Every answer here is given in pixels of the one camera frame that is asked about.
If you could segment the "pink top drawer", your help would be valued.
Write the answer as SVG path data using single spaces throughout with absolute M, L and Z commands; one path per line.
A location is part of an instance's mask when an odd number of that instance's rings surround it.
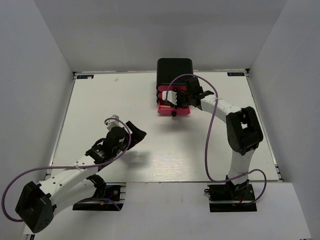
M 178 90 L 178 91 L 186 91 L 187 88 L 185 85 L 181 85 L 181 84 L 172 84 L 171 86 L 167 85 L 160 85 L 157 87 L 157 93 L 162 93 L 163 91 L 173 91 L 173 90 Z

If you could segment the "pink bottom drawer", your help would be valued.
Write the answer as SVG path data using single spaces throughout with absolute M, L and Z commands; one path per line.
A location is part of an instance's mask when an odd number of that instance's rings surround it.
M 187 116 L 191 113 L 190 107 L 187 108 L 175 108 L 175 107 L 161 107 L 160 105 L 163 104 L 169 104 L 165 103 L 163 100 L 158 100 L 158 109 L 157 113 L 160 116 L 171 116 L 171 117 L 177 117 L 177 116 Z

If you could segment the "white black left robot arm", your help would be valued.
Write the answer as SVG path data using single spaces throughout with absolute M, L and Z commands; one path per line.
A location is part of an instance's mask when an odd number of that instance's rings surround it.
M 104 123 L 106 136 L 98 139 L 73 165 L 51 178 L 24 186 L 15 212 L 32 233 L 43 231 L 58 213 L 75 204 L 115 205 L 119 201 L 98 172 L 140 143 L 147 134 L 132 122 L 123 123 L 115 117 Z

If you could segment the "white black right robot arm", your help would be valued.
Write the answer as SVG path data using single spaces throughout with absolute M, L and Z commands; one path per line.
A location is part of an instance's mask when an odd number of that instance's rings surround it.
M 195 74 L 182 74 L 172 80 L 169 86 L 180 78 L 186 78 L 186 90 L 168 90 L 162 99 L 179 108 L 193 106 L 211 114 L 204 150 L 205 171 L 213 183 L 230 183 L 225 187 L 226 195 L 236 200 L 243 195 L 243 186 L 249 183 L 252 156 L 264 139 L 257 113 L 251 106 L 238 107 L 222 100 L 208 80 Z M 208 168 L 209 139 L 215 118 L 225 123 L 227 141 L 232 149 L 231 164 L 225 180 L 211 178 Z

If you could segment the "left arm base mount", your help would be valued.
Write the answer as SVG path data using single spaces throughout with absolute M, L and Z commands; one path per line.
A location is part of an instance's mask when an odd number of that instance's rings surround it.
M 106 183 L 89 197 L 72 206 L 73 211 L 118 212 L 123 208 L 126 196 L 125 183 Z

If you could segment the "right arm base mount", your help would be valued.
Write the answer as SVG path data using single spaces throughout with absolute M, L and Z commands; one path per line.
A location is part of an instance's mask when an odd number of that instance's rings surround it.
M 204 189 L 209 199 L 211 213 L 244 213 L 256 212 L 256 203 L 250 203 L 256 199 L 253 186 L 232 193 L 223 184 L 211 184 Z

